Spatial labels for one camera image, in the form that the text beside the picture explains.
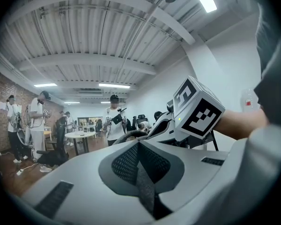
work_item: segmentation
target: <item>black cap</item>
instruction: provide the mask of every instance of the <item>black cap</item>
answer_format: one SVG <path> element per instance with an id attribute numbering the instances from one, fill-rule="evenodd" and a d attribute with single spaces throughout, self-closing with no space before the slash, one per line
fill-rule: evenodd
<path id="1" fill-rule="evenodd" d="M 42 91 L 41 93 L 43 93 L 43 95 L 45 96 L 46 99 L 51 100 L 49 93 L 47 91 Z"/>
<path id="2" fill-rule="evenodd" d="M 113 94 L 111 95 L 111 101 L 117 101 L 118 102 L 118 96 Z"/>

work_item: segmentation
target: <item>mesh panel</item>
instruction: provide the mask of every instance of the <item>mesh panel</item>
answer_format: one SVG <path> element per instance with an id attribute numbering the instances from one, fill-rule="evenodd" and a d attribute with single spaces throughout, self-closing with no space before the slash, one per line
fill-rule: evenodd
<path id="1" fill-rule="evenodd" d="M 142 144 L 139 147 L 139 156 L 141 164 L 153 183 L 157 183 L 170 170 L 170 162 L 168 160 Z"/>
<path id="2" fill-rule="evenodd" d="M 111 164 L 113 172 L 121 179 L 135 185 L 137 178 L 137 156 L 138 145 L 136 144 L 128 151 L 117 157 Z"/>

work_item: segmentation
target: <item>white wall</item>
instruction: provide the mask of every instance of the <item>white wall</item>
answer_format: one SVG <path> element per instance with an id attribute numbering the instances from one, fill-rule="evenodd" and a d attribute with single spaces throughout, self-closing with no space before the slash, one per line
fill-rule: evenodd
<path id="1" fill-rule="evenodd" d="M 197 79 L 205 84 L 226 109 L 240 112 L 241 91 L 260 81 L 260 62 L 255 32 L 258 15 L 252 15 L 207 43 L 194 35 L 196 43 L 182 46 Z M 219 150 L 229 151 L 234 139 L 215 132 Z"/>
<path id="2" fill-rule="evenodd" d="M 145 82 L 144 86 L 133 93 L 127 100 L 127 117 L 144 114 L 151 125 L 155 122 L 156 111 L 167 111 L 166 103 L 173 99 L 174 92 L 183 83 L 188 75 L 195 76 L 189 60 L 186 58 L 183 49 L 170 54 L 162 62 L 163 70 L 152 81 Z"/>
<path id="3" fill-rule="evenodd" d="M 69 111 L 73 120 L 81 117 L 102 117 L 104 110 L 109 107 L 106 105 L 75 105 L 67 106 L 65 111 Z"/>
<path id="4" fill-rule="evenodd" d="M 258 14 L 242 20 L 230 29 L 206 42 L 220 68 L 233 85 L 234 111 L 241 111 L 240 97 L 243 89 L 255 88 L 260 81 L 260 61 L 255 32 Z"/>

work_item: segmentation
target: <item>white pants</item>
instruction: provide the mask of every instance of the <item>white pants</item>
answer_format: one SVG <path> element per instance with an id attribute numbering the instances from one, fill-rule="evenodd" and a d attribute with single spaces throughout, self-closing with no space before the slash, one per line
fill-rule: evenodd
<path id="1" fill-rule="evenodd" d="M 42 154 L 38 154 L 37 151 L 46 151 L 44 132 L 31 131 L 32 142 L 34 147 L 33 156 L 35 159 L 39 159 Z"/>

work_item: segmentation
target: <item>sleeve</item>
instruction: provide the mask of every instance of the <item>sleeve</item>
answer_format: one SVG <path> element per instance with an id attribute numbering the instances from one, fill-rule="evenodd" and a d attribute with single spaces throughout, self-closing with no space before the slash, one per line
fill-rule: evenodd
<path id="1" fill-rule="evenodd" d="M 33 99 L 31 102 L 31 106 L 30 106 L 30 111 L 31 112 L 37 112 L 37 100 Z"/>
<path id="2" fill-rule="evenodd" d="M 8 117 L 11 117 L 12 115 L 13 115 L 13 108 L 12 108 L 12 106 L 10 106 L 10 107 L 8 108 L 7 116 L 8 116 Z"/>

